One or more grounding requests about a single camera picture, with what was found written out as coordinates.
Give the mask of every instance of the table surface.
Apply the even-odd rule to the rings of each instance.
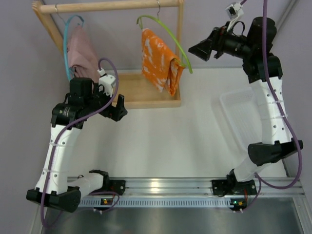
[[[70,159],[69,176],[100,169],[112,177],[224,177],[248,155],[219,97],[248,86],[241,68],[194,69],[181,79],[179,108],[129,110],[120,122],[89,118]],[[286,176],[281,161],[260,174]]]

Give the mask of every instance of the wooden frame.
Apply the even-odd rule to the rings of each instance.
[[[176,38],[181,42],[184,0],[159,0],[161,7],[177,7]],[[56,13],[55,5],[44,5],[40,0],[32,3],[32,8],[42,25],[49,33],[58,50],[63,53],[63,37],[59,32],[51,14]],[[73,13],[86,11],[108,11],[139,8],[158,8],[157,0],[121,0],[106,2],[58,4],[58,13]],[[166,91],[159,93],[142,74],[119,74],[119,91],[125,96],[127,109],[164,108],[181,106],[180,90],[172,97]]]

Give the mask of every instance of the metal hook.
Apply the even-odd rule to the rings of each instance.
[[[159,19],[159,13],[160,13],[160,2],[157,0],[158,3],[158,12],[157,12],[157,19]]]
[[[57,13],[57,15],[58,15],[58,17],[64,22],[64,24],[66,25],[66,22],[65,22],[65,20],[59,15],[59,12],[58,12],[58,7],[57,7],[57,5],[58,5],[58,3],[57,4],[55,4],[55,11],[56,11],[56,13]]]

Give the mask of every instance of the perforated metal strip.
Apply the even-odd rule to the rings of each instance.
[[[79,207],[110,207],[102,205],[102,198],[86,197]],[[121,208],[222,208],[233,207],[229,198],[129,198],[121,197],[116,207]]]

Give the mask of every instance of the orange cloth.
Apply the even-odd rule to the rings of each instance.
[[[184,67],[180,58],[150,29],[142,31],[142,73],[160,91],[175,95]]]

